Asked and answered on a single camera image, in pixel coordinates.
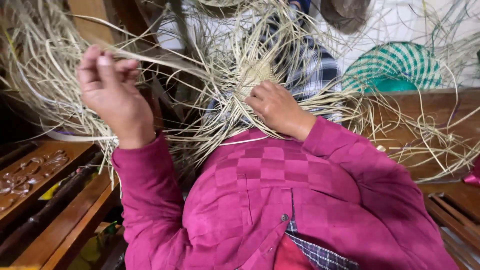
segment checkered pattern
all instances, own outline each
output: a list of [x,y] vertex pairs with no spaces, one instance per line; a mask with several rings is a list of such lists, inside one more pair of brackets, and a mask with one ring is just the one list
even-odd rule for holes
[[[290,7],[298,11],[296,5],[291,4]],[[303,24],[303,19],[298,12],[292,11],[289,15],[292,21],[297,23],[298,27]],[[265,29],[265,34],[260,38],[260,41],[266,43],[268,48],[271,48],[275,42],[282,42],[278,40],[276,35],[279,27],[278,21],[279,18],[277,15],[270,17],[268,27]],[[297,51],[295,46],[295,44],[292,44],[290,47],[290,54]],[[284,63],[284,65],[290,66],[285,80],[285,89],[293,95],[297,102],[307,100],[320,93],[320,91],[326,93],[339,92],[342,90],[342,85],[338,82],[341,72],[336,60],[312,36],[303,37],[303,42],[300,44],[298,51],[300,52],[301,59],[299,65],[291,65],[288,62]],[[232,96],[232,92],[223,92],[222,95],[225,98],[229,98]],[[215,109],[220,108],[220,106],[222,105],[218,100],[211,100],[208,105],[209,114],[211,114],[210,117],[215,114]],[[319,110],[322,110],[322,108],[314,108],[310,111]],[[322,116],[332,121],[341,119],[340,113],[324,114]],[[242,118],[241,121],[248,123],[246,118]]]
[[295,236],[298,232],[297,223],[295,222],[295,209],[293,216],[286,230],[286,234],[300,248],[300,250],[308,257],[308,260],[318,269],[327,270],[359,270],[356,262],[348,260],[328,249],[309,243]]

